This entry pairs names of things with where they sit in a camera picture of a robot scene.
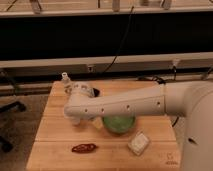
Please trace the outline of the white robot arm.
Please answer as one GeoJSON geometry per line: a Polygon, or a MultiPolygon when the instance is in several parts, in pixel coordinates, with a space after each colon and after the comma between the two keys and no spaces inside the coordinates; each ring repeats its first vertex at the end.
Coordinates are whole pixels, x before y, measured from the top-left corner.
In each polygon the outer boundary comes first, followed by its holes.
{"type": "Polygon", "coordinates": [[[85,82],[72,86],[64,114],[71,118],[179,115],[186,118],[180,171],[213,171],[213,82],[157,84],[96,97],[85,82]]]}

